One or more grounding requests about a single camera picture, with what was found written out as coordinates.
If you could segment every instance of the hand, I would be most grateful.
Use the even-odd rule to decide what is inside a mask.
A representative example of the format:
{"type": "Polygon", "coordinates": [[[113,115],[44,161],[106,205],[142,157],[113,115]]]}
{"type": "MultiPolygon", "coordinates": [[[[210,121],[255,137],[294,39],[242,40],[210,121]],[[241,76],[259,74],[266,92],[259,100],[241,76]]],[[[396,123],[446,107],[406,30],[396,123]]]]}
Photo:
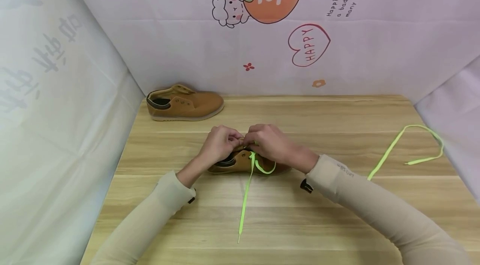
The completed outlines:
{"type": "Polygon", "coordinates": [[[242,144],[240,138],[243,136],[235,129],[223,125],[214,126],[198,155],[177,173],[177,179],[187,188],[191,188],[205,170],[226,159],[235,147],[242,144]]]}
{"type": "Polygon", "coordinates": [[[197,158],[208,163],[208,167],[224,160],[232,153],[233,149],[243,142],[243,135],[236,129],[227,126],[214,126],[203,143],[197,158]]]}
{"type": "Polygon", "coordinates": [[[243,140],[244,145],[272,161],[288,165],[308,173],[316,165],[319,155],[310,149],[295,144],[272,124],[250,126],[243,140]]]}

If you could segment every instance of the brown suede shoe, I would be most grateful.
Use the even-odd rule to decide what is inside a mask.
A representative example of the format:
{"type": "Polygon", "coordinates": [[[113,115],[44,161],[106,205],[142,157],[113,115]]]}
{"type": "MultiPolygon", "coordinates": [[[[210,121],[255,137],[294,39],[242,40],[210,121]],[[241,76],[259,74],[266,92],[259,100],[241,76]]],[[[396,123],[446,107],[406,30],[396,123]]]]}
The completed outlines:
{"type": "Polygon", "coordinates": [[[200,121],[215,116],[223,109],[223,98],[213,92],[195,92],[184,85],[147,95],[148,113],[153,120],[200,121]]]}
{"type": "MultiPolygon", "coordinates": [[[[222,174],[230,172],[250,173],[252,171],[252,160],[250,159],[251,154],[252,152],[246,149],[234,151],[225,160],[220,161],[214,164],[214,166],[208,168],[208,172],[212,174],[222,174]]],[[[271,171],[275,166],[274,161],[271,161],[268,158],[264,158],[261,155],[256,154],[255,159],[258,161],[259,166],[267,172],[271,171]]],[[[290,169],[291,168],[287,165],[277,164],[275,166],[275,170],[271,174],[265,174],[260,171],[256,166],[254,166],[253,173],[262,176],[270,176],[285,173],[290,169]]]]}

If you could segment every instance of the small red flower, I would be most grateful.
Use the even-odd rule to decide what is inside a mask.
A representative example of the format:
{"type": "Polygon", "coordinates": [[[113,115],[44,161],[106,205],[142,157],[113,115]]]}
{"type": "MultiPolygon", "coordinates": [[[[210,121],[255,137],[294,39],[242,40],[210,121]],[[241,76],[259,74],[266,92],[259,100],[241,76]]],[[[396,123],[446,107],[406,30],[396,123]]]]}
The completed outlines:
{"type": "Polygon", "coordinates": [[[245,71],[250,71],[250,69],[255,69],[254,66],[252,66],[252,63],[247,63],[246,65],[243,65],[245,67],[245,71]]]}

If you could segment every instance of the wooden table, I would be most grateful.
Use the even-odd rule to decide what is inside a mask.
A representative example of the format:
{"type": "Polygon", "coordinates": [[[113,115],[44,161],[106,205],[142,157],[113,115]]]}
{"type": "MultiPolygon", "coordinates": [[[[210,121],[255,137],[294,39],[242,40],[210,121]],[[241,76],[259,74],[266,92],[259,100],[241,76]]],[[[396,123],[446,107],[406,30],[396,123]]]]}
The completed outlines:
{"type": "MultiPolygon", "coordinates": [[[[159,177],[196,155],[212,126],[245,133],[256,123],[276,124],[294,141],[364,176],[403,126],[423,124],[401,96],[227,97],[220,114],[200,122],[152,121],[144,101],[81,264],[89,264],[159,177]]],[[[409,129],[373,182],[432,218],[480,264],[480,208],[448,159],[403,165],[438,150],[428,132],[409,129]]],[[[204,174],[195,202],[171,218],[138,264],[401,264],[397,249],[353,213],[300,189],[299,172],[253,177],[237,244],[247,179],[204,174]]]]}

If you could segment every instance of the finger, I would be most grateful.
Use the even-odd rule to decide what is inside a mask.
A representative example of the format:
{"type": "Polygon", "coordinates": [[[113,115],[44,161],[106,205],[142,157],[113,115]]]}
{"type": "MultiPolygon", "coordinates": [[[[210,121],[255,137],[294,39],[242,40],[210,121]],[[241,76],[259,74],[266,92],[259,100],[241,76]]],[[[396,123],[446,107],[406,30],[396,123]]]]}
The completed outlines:
{"type": "Polygon", "coordinates": [[[254,152],[256,152],[259,155],[265,155],[265,152],[263,151],[262,146],[248,145],[248,148],[250,148],[251,150],[253,150],[254,152]]]}
{"type": "Polygon", "coordinates": [[[254,143],[259,143],[260,138],[257,132],[249,132],[245,135],[245,139],[243,139],[243,145],[250,145],[254,143]]]}
{"type": "Polygon", "coordinates": [[[232,146],[232,149],[241,145],[241,141],[239,139],[235,139],[235,138],[231,139],[231,140],[229,139],[228,143],[232,146]]]}
{"type": "Polygon", "coordinates": [[[236,139],[243,138],[243,135],[236,129],[231,129],[231,128],[228,128],[228,127],[225,126],[225,132],[227,132],[227,135],[229,137],[233,136],[236,139]]]}
{"type": "Polygon", "coordinates": [[[263,129],[264,127],[265,127],[265,124],[252,125],[248,129],[248,132],[256,132],[256,131],[259,131],[259,130],[263,129]]]}

